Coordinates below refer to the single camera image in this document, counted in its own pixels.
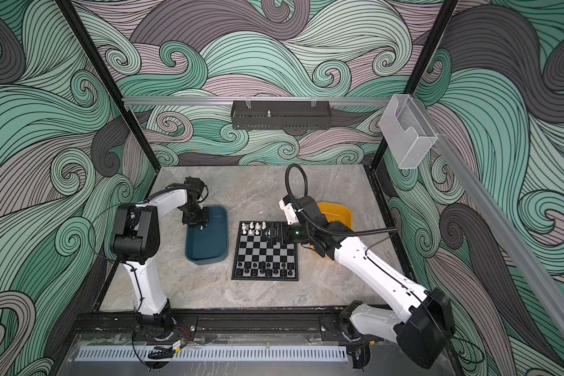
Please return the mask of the black white chessboard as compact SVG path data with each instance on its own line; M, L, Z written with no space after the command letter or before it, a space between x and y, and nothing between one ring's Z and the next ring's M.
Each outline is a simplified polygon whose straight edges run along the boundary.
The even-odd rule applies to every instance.
M297 281L299 279L299 263L297 244L281 244L280 228L283 222L267 222L268 229L259 236L241 235L240 224L238 225L238 236L236 250L233 257L233 269L231 278L233 280L268 280L268 281ZM293 279L234 279L233 270L236 262L273 262L273 263L295 263L298 277Z

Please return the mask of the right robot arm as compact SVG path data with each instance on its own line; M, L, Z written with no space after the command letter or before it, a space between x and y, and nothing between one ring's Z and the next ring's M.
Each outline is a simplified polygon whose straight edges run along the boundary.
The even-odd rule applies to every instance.
M342 222L327 222L322 227L307 221L283 222L273 226L269 236L282 244L308 244L318 255L352 271L382 297L386 310L356 303L346 311L351 335L394 342L424 369L431 368L449 344L454 315L447 295L439 288L429 290L392 268Z

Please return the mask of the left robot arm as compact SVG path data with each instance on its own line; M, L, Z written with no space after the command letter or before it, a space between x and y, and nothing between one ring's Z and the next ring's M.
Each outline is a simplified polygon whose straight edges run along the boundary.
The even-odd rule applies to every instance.
M144 201L119 205L115 212L110 247L132 279L138 301L136 319L141 325L159 327L163 337L172 334L175 324L154 263L161 244L159 220L178 209L184 225L203 229L209 220L208 209L201 207L206 197L207 185L187 177Z

